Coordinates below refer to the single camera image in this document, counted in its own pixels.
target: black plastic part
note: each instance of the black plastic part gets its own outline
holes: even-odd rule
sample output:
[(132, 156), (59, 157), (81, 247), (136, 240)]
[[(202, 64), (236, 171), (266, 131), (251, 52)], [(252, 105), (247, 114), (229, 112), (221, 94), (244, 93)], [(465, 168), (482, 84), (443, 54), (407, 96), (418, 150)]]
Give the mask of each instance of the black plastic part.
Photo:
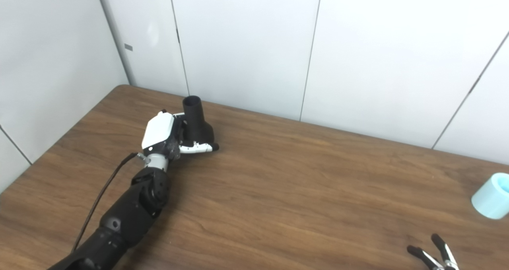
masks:
[(440, 250), (442, 260), (451, 260), (449, 253), (447, 253), (447, 250), (445, 250), (445, 241), (438, 234), (435, 233), (431, 235), (431, 241), (433, 241), (438, 250)]
[(437, 266), (433, 261), (431, 261), (427, 256), (424, 255), (424, 250), (422, 250), (422, 248), (409, 245), (407, 246), (407, 251), (413, 256), (422, 260), (422, 262), (426, 264), (429, 270), (433, 270)]
[(205, 122), (202, 100), (198, 96), (188, 96), (182, 101), (185, 120), (184, 140), (196, 141), (199, 144), (214, 143), (214, 130)]
[(128, 248), (138, 244), (167, 203), (166, 172), (145, 167), (131, 187), (102, 216), (99, 228), (76, 251), (49, 270), (111, 270)]

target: black cable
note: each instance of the black cable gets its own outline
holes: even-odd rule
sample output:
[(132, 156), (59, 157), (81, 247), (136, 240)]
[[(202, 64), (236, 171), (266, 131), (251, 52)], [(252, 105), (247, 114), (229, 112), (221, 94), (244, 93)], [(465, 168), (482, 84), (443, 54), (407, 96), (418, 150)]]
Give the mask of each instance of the black cable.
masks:
[(85, 219), (85, 223), (83, 223), (82, 229), (80, 230), (80, 233), (78, 234), (78, 237), (76, 238), (76, 241), (74, 242), (74, 245), (73, 245), (73, 247), (71, 249), (71, 253), (74, 252), (76, 250), (76, 248), (78, 248), (78, 244), (80, 244), (80, 240), (82, 239), (83, 233), (85, 232), (85, 229), (87, 228), (87, 225), (88, 225), (88, 223), (90, 221), (90, 218), (92, 217), (92, 214), (94, 213), (94, 210), (96, 209), (97, 204), (99, 203), (99, 200), (101, 199), (102, 195), (106, 191), (107, 187), (109, 186), (111, 181), (113, 181), (113, 178), (115, 178), (115, 176), (119, 172), (120, 168), (123, 165), (125, 165), (128, 161), (130, 161), (132, 158), (134, 158), (136, 155), (138, 155), (138, 153), (131, 153), (131, 154), (129, 154), (129, 156), (126, 156), (120, 162), (120, 165), (118, 165), (118, 167), (113, 171), (113, 174), (111, 174), (111, 176), (109, 177), (109, 179), (106, 182), (106, 184), (102, 187), (102, 190), (99, 192), (96, 200), (94, 201), (94, 204), (92, 205), (92, 208), (90, 209), (89, 215)]

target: robotic arm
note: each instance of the robotic arm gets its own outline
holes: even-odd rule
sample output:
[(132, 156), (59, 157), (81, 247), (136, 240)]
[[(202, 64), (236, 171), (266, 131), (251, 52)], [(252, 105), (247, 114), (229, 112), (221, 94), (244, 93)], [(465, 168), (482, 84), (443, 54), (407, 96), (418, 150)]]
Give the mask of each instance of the robotic arm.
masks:
[(205, 122), (198, 96), (183, 100), (184, 112), (162, 110), (147, 124), (138, 154), (145, 167), (131, 186), (102, 216), (97, 230), (74, 252), (48, 270), (111, 270), (125, 252), (138, 244), (166, 205), (171, 179), (169, 163), (180, 154), (211, 152), (212, 127)]

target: light blue cylinder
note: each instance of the light blue cylinder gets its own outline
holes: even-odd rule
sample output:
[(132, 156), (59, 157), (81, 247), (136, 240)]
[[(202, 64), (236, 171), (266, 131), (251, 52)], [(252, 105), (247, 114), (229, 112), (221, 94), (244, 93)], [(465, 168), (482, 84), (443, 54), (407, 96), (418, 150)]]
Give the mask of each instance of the light blue cylinder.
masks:
[(487, 218), (501, 219), (508, 214), (509, 174), (493, 174), (472, 196), (472, 205)]

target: white robotic hand cover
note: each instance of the white robotic hand cover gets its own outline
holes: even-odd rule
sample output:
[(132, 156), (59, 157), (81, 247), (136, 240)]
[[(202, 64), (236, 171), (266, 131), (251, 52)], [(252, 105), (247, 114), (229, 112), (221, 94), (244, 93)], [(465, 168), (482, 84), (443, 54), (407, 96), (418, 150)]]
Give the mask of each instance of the white robotic hand cover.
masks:
[(166, 140), (173, 128), (173, 115), (170, 113), (159, 112), (157, 116), (152, 118), (147, 124), (145, 135), (143, 136), (142, 149), (146, 149), (152, 145)]

